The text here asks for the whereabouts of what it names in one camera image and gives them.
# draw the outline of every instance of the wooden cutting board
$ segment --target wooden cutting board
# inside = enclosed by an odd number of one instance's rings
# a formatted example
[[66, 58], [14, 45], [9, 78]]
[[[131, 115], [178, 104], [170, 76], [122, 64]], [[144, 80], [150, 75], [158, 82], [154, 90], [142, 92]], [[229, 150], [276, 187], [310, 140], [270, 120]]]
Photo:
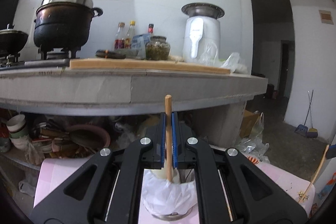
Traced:
[[104, 58], [72, 59], [70, 69], [157, 69], [230, 74], [229, 69], [192, 63]]

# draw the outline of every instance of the stacked bowls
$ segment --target stacked bowls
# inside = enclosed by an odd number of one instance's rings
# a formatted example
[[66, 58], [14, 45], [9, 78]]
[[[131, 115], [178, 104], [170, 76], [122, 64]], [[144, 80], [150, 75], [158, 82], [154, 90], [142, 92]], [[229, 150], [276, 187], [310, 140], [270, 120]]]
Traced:
[[7, 128], [13, 145], [17, 149], [25, 150], [29, 141], [26, 117], [23, 114], [14, 116], [7, 122]]

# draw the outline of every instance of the wooden stick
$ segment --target wooden stick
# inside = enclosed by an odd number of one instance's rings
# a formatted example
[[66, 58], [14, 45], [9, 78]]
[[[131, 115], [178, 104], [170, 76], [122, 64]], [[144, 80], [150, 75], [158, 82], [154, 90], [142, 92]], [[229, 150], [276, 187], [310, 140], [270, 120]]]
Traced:
[[171, 95], [165, 97], [165, 112], [166, 112], [166, 150], [167, 150], [167, 179], [172, 181], [172, 143], [173, 133], [171, 129]]
[[323, 157], [322, 157], [322, 160], [321, 160], [321, 162], [320, 162], [320, 165], [319, 165], [319, 167], [317, 168], [317, 170], [316, 170], [316, 172], [315, 172], [315, 175], [314, 175], [313, 179], [311, 180], [310, 184], [308, 185], [308, 187], [307, 187], [305, 193], [300, 197], [298, 203], [300, 203], [300, 201], [303, 200], [303, 199], [306, 197], [308, 191], [310, 190], [311, 186], [312, 186], [313, 183], [315, 182], [315, 180], [316, 180], [316, 178], [317, 178], [317, 176], [318, 176], [318, 174], [319, 174], [319, 172], [320, 172], [320, 170], [321, 170], [321, 168], [322, 168], [322, 165], [323, 165], [324, 161], [326, 160], [326, 153], [327, 153], [328, 149], [329, 149], [329, 145], [327, 145], [327, 146], [325, 147], [325, 150], [324, 150]]

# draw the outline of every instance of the pot handle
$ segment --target pot handle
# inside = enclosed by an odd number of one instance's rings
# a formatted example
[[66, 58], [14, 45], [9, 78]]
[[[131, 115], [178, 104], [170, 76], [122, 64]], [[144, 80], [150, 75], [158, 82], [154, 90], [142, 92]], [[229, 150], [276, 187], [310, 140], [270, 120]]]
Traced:
[[91, 9], [91, 11], [94, 13], [93, 17], [100, 17], [103, 14], [103, 10], [101, 8], [98, 8], [98, 7], [93, 7]]

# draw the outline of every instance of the concrete countertop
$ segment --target concrete countertop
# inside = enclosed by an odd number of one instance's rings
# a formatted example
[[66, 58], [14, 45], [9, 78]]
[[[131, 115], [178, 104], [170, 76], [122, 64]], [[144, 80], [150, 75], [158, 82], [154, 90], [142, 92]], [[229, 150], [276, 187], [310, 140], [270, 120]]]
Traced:
[[159, 113], [251, 100], [268, 80], [162, 70], [34, 68], [0, 72], [0, 107], [31, 113], [107, 116]]

